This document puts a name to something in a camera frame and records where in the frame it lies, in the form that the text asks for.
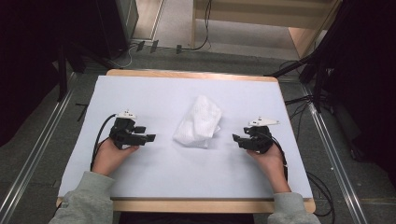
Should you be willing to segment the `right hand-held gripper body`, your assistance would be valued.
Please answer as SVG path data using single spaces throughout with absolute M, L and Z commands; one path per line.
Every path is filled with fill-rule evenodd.
M 244 132 L 249 138 L 244 143 L 244 148 L 264 154 L 276 142 L 272 136 L 269 125 L 276 125 L 279 121 L 275 119 L 266 119 L 258 117 L 248 123 Z

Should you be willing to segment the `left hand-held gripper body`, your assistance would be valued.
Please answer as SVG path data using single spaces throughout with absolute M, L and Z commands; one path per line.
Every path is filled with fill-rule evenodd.
M 139 136 L 143 133 L 134 133 L 135 120 L 137 116 L 128 110 L 116 115 L 116 120 L 110 130 L 109 137 L 118 149 L 123 146 L 140 146 Z

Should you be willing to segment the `white mesh laundry bag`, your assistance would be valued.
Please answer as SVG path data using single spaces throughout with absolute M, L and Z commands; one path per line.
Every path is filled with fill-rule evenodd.
M 208 97 L 199 95 L 177 127 L 173 138 L 185 147 L 208 148 L 220 130 L 221 109 Z

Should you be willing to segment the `person's right hand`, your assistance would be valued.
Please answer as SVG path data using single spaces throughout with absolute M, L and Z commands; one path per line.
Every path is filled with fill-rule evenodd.
M 253 150 L 248 150 L 247 154 L 259 164 L 271 183 L 280 183 L 286 180 L 283 157 L 280 149 L 276 145 L 272 145 L 263 154 Z

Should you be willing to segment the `person's left hand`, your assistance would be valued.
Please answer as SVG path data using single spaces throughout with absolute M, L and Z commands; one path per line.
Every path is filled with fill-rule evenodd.
M 139 146 L 130 146 L 125 149 L 118 149 L 111 139 L 105 140 L 99 146 L 94 159 L 92 171 L 99 175 L 110 176 Z

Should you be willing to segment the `black metal stand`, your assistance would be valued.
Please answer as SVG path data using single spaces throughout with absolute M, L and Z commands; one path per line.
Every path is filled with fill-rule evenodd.
M 58 102 L 66 96 L 68 91 L 66 63 L 69 63 L 75 72 L 83 73 L 86 65 L 82 60 L 82 55 L 85 55 L 95 62 L 101 64 L 106 69 L 113 69 L 114 66 L 104 59 L 81 46 L 79 43 L 68 41 L 64 39 L 59 44 L 58 48 L 58 75 L 59 75 L 59 96 Z
M 312 79 L 315 80 L 314 92 L 313 92 L 313 105 L 315 109 L 320 113 L 320 95 L 322 90 L 323 81 L 327 71 L 327 64 L 320 58 L 320 54 L 313 52 L 308 56 L 303 57 L 299 61 L 295 61 L 278 71 L 268 74 L 268 77 L 281 77 L 286 75 L 292 70 L 297 70 L 299 67 L 303 67 L 304 70 L 299 76 L 299 80 L 302 84 L 308 84 Z

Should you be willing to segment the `dark cabinet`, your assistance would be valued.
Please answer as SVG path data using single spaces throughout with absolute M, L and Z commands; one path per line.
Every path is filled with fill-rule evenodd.
M 95 0 L 104 35 L 104 55 L 119 57 L 130 46 L 139 19 L 135 0 Z

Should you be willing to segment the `dark curtain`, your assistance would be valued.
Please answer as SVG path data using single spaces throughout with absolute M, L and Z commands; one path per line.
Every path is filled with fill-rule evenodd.
M 324 89 L 359 130 L 352 145 L 396 188 L 396 0 L 343 0 L 326 36 Z
M 59 86 L 58 46 L 88 0 L 0 0 L 0 147 Z

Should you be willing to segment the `light wooden shelf unit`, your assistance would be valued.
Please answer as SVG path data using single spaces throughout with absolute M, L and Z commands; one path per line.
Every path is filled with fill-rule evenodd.
M 288 27 L 300 58 L 328 30 L 343 0 L 212 0 L 210 19 Z

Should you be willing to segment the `metal floor rail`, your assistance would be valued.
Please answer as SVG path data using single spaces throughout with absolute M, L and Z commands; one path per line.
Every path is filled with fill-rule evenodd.
M 312 91 L 302 86 L 302 92 L 306 100 L 301 102 L 296 119 L 297 143 L 318 201 L 318 213 L 329 211 L 329 224 L 369 224 L 328 126 L 310 102 Z
M 11 187 L 7 191 L 5 199 L 2 201 L 0 206 L 0 224 L 8 224 L 10 221 L 15 208 L 17 207 L 21 196 L 26 190 L 30 179 L 33 176 L 35 168 L 39 164 L 47 145 L 70 101 L 71 95 L 74 92 L 76 83 L 78 82 L 78 74 L 72 72 L 70 77 L 67 79 L 66 84 L 69 89 L 62 100 L 60 100 L 53 108 L 44 128 L 40 135 L 35 141 L 32 150 L 27 157 L 24 165 L 19 171 L 16 179 L 13 181 Z

